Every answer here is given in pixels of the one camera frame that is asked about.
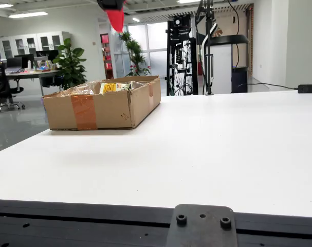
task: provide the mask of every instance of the potted plant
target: potted plant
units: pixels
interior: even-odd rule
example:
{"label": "potted plant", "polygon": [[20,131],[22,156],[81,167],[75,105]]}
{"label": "potted plant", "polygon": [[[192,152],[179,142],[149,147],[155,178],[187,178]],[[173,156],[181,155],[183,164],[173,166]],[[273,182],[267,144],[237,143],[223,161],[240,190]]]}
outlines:
{"label": "potted plant", "polygon": [[142,54],[141,45],[136,40],[132,39],[130,32],[124,32],[119,37],[125,43],[130,60],[134,64],[131,65],[130,72],[126,76],[150,75],[150,66],[142,68],[142,65],[145,64],[145,57]]}
{"label": "potted plant", "polygon": [[62,88],[64,90],[83,84],[86,79],[83,72],[86,72],[85,67],[81,62],[86,59],[80,58],[84,53],[84,49],[71,47],[71,39],[66,39],[64,45],[59,46],[59,55],[53,60],[53,63],[59,63],[61,69],[59,75],[63,76]]}

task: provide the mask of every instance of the white table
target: white table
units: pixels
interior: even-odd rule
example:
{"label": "white table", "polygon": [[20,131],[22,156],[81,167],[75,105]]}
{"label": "white table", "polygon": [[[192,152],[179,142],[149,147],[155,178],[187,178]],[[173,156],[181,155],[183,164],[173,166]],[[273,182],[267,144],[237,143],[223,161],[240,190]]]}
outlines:
{"label": "white table", "polygon": [[39,83],[41,85],[41,91],[42,91],[42,96],[44,95],[44,90],[43,90],[43,83],[41,78],[47,78],[47,77],[53,77],[58,74],[58,70],[51,70],[51,71],[32,71],[30,73],[15,73],[15,74],[7,74],[6,77],[9,80],[16,80],[16,79],[34,79],[34,78],[39,78]]}
{"label": "white table", "polygon": [[47,130],[1,151],[0,199],[312,217],[312,94],[161,100],[135,130]]}

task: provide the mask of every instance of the office chair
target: office chair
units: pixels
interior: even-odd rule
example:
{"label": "office chair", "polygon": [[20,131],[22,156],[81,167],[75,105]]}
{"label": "office chair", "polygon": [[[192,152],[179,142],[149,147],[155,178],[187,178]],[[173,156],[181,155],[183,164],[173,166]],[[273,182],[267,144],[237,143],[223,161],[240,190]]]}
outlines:
{"label": "office chair", "polygon": [[2,108],[7,106],[9,109],[10,106],[17,107],[18,110],[25,109],[25,105],[21,102],[13,102],[12,94],[20,93],[23,91],[23,87],[20,87],[20,91],[18,88],[11,89],[10,84],[7,80],[5,74],[5,68],[3,64],[0,64],[0,113],[2,112]]}

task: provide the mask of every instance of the snack package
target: snack package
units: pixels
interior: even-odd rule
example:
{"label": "snack package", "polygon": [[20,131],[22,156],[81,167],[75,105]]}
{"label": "snack package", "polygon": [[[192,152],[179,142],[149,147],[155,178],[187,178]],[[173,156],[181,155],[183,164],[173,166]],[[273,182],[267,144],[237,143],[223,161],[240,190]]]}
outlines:
{"label": "snack package", "polygon": [[100,94],[105,94],[107,92],[117,92],[121,90],[129,90],[131,88],[131,84],[126,83],[102,83]]}

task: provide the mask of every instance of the cardboard box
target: cardboard box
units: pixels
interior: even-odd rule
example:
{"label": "cardboard box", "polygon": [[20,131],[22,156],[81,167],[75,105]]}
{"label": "cardboard box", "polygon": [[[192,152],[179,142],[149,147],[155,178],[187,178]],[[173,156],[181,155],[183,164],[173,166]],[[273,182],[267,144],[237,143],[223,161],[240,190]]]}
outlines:
{"label": "cardboard box", "polygon": [[[99,94],[101,83],[129,83],[134,90]],[[43,97],[51,130],[133,129],[160,103],[158,76],[136,76],[94,82],[92,95],[70,95],[74,88]]]}

